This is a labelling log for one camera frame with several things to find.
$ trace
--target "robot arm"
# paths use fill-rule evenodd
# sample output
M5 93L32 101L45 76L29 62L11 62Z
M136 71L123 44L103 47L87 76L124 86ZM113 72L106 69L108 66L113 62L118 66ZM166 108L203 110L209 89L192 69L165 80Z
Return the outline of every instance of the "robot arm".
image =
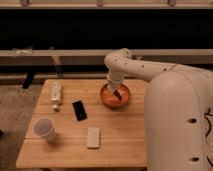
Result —
M150 82L144 117L149 171L207 171L203 114L213 105L213 74L195 67L135 61L128 49L108 54L108 87L124 74Z
M177 64L136 61L128 49L121 49L108 54L104 59L109 68L107 81L109 88L115 91L121 84L124 74L130 74L144 81L150 82L158 74L169 71Z

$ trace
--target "white cup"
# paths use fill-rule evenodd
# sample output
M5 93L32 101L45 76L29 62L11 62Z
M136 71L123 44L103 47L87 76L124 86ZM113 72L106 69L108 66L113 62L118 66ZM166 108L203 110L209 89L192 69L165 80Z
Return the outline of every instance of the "white cup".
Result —
M47 117L41 118L35 123L33 126L33 132L47 142L54 141L56 137L53 121Z

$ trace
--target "tabletop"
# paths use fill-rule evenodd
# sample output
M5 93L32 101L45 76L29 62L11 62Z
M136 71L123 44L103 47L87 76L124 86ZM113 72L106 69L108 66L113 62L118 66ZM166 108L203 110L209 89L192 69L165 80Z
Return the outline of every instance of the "tabletop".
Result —
M51 87L61 83L63 98L60 111L51 103ZM16 166L17 168L90 168L145 167L147 165L144 130L144 94L148 83L128 79L123 82L131 92L128 105L112 110L100 99L105 79L48 79L34 109ZM87 119L77 121L72 103L81 100ZM47 143L32 131L34 123L50 117L57 137ZM88 149L87 129L101 130L99 149Z

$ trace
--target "smartphone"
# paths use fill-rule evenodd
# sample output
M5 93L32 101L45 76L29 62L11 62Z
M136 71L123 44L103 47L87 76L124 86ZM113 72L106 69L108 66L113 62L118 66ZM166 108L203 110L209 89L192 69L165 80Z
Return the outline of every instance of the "smartphone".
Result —
M75 115L78 121L87 119L87 114L85 112L82 101L73 102L72 105L75 110Z

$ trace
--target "small bottle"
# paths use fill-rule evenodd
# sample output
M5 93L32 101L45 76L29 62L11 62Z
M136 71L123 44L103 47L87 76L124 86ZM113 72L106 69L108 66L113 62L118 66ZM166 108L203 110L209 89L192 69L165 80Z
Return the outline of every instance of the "small bottle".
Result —
M52 105L53 110L59 111L59 106L61 105L62 98L62 87L59 82L53 82L52 84Z

